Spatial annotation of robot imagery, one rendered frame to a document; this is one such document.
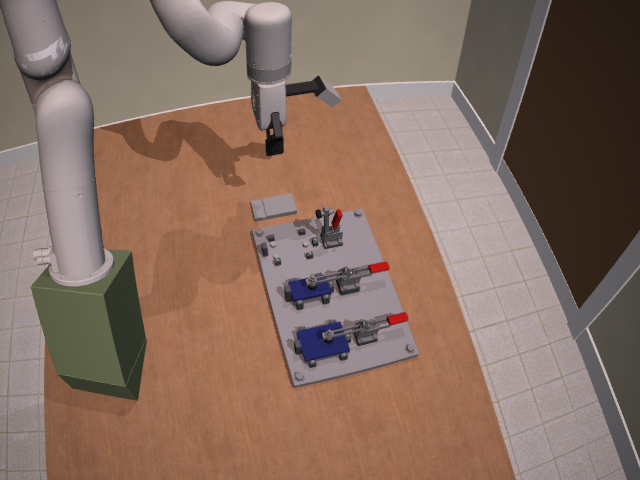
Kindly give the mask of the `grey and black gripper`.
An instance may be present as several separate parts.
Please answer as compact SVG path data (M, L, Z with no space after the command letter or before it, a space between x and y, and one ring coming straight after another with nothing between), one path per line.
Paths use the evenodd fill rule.
M284 138L281 129L286 125L285 80L290 75L291 72L287 77L275 82L259 82L251 79L247 74L251 81L251 103L257 126L261 131L266 130L266 156L284 153ZM273 129L271 136L270 129Z

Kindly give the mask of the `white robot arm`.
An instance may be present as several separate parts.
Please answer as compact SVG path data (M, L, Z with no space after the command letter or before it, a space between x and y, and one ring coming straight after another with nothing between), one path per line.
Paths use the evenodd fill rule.
M286 5L220 1L207 11L200 0L150 2L168 35L195 60L224 65L243 37L251 79L275 82L290 74L292 14ZM0 0L0 7L36 117L52 246L34 249L33 257L37 265L51 265L57 284L89 285L114 268L101 232L92 101L80 84L57 1ZM320 76L286 85L286 97L308 93L331 108L341 101Z

